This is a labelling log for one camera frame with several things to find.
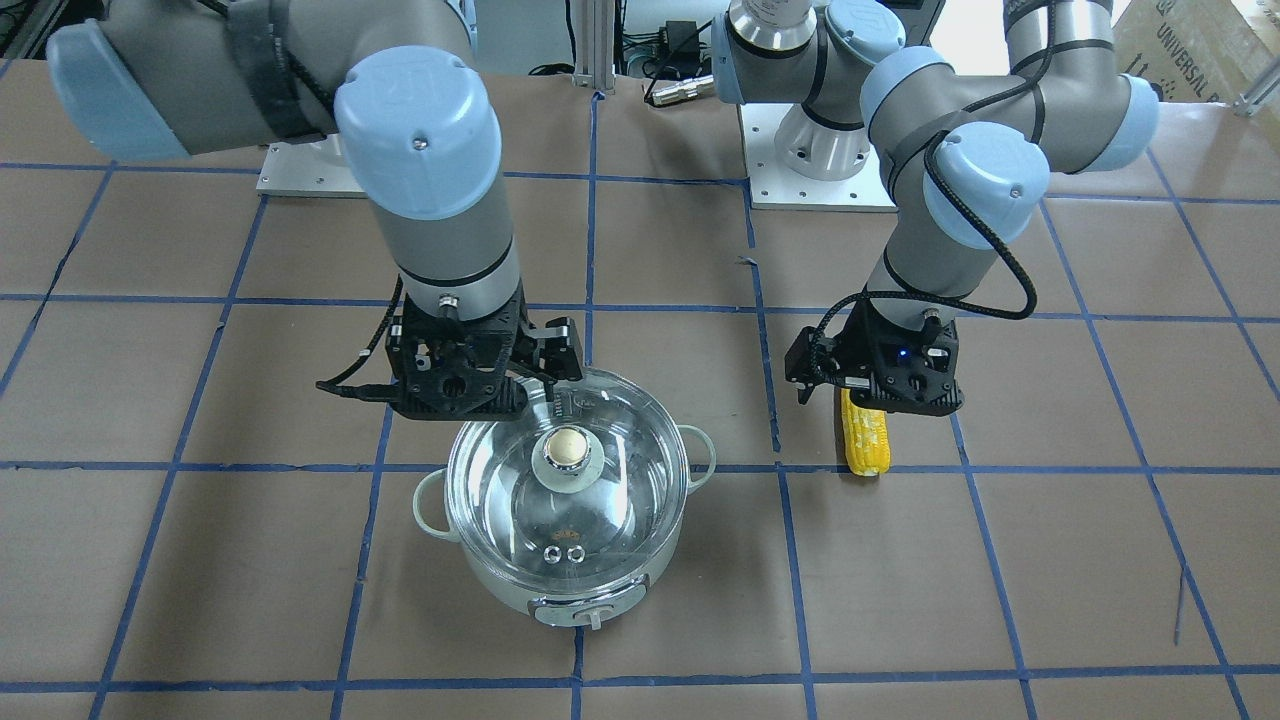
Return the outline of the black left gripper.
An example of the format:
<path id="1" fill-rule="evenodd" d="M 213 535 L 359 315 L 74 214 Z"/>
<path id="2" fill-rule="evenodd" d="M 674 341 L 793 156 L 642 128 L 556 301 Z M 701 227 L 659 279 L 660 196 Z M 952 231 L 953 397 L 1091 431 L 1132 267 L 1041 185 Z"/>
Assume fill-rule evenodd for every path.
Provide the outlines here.
<path id="1" fill-rule="evenodd" d="M 855 304 L 835 340 L 805 325 L 785 355 L 785 378 L 801 405 L 819 386 L 840 387 L 841 380 L 859 407 L 947 416 L 964 405 L 955 379 L 957 351 L 955 322 L 928 318 L 919 331 L 909 331 L 865 300 Z"/>

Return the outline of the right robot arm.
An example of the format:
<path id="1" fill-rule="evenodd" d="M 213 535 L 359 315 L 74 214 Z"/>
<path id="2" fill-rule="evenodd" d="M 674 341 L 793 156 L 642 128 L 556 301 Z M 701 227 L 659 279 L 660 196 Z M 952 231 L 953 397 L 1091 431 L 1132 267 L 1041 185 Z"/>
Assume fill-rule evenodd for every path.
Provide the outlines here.
<path id="1" fill-rule="evenodd" d="M 119 1 L 55 31 L 52 86 L 118 161 L 340 141 L 396 263 L 372 342 L 393 382 L 329 395 L 416 420 L 508 420 L 580 380 L 573 322 L 527 315 L 500 126 L 447 1 Z"/>

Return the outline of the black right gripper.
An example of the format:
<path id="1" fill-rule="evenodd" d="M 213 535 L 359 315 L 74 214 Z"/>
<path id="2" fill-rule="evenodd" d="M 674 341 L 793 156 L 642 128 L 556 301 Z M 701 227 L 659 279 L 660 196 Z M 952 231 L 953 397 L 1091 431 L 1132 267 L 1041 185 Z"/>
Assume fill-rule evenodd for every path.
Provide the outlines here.
<path id="1" fill-rule="evenodd" d="M 387 402 L 402 416 L 520 416 L 529 393 L 507 375 L 513 348 L 515 373 L 541 382 L 548 400 L 558 382 L 582 379 L 575 320 L 536 327 L 521 284 L 500 309 L 471 322 L 406 299 L 392 329 L 387 354 L 396 389 Z"/>

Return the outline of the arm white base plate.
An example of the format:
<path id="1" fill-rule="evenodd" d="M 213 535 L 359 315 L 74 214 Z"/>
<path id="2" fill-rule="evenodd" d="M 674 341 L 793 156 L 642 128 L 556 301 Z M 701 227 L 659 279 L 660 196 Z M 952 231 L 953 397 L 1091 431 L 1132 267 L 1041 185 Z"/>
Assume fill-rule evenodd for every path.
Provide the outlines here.
<path id="1" fill-rule="evenodd" d="M 895 213 L 867 131 L 831 129 L 799 104 L 740 108 L 751 206 Z"/>
<path id="2" fill-rule="evenodd" d="M 311 143 L 270 143 L 256 190 L 280 197 L 366 197 L 346 161 L 339 135 Z"/>

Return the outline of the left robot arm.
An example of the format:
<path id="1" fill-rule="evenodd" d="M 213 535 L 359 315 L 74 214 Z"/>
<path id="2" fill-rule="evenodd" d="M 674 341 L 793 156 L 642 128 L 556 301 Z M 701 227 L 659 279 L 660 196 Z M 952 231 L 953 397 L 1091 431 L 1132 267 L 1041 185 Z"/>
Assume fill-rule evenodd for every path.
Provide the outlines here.
<path id="1" fill-rule="evenodd" d="M 1004 76 L 961 76 L 908 45 L 877 1 L 731 1 L 710 24 L 724 102 L 787 102 L 810 123 L 864 133 L 897 224 L 863 288 L 800 332 L 786 379 L 855 405 L 946 416 L 963 406 L 956 315 L 1028 318 L 1037 292 L 1010 243 L 1055 172 L 1116 170 L 1158 124 L 1158 94 L 1117 68 L 1110 1 L 1007 1 Z"/>

